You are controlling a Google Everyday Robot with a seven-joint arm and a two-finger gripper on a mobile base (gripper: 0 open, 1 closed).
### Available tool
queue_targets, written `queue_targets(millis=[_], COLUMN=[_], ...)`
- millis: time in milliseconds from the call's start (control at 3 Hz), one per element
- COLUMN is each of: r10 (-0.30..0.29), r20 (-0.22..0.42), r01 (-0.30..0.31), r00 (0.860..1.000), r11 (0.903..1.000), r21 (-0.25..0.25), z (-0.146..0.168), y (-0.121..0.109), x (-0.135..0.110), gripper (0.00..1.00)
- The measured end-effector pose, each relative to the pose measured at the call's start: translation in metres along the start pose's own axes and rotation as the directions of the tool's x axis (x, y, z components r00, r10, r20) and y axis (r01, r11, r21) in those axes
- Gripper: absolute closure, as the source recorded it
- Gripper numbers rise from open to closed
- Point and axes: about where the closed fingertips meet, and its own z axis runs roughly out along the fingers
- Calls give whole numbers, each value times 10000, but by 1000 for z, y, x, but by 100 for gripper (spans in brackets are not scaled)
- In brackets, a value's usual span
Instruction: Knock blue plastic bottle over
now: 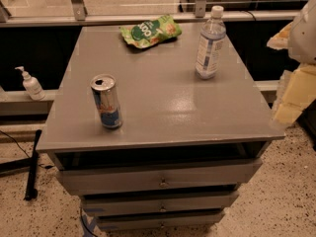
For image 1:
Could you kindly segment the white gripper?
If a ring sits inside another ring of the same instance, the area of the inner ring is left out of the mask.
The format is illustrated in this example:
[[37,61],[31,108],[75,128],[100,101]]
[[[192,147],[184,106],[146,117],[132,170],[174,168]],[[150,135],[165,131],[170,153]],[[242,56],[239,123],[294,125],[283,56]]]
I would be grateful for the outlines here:
[[281,75],[272,110],[274,126],[290,126],[316,100],[316,0],[309,0],[292,23],[267,42],[267,47],[288,49],[291,59],[300,64],[293,72]]

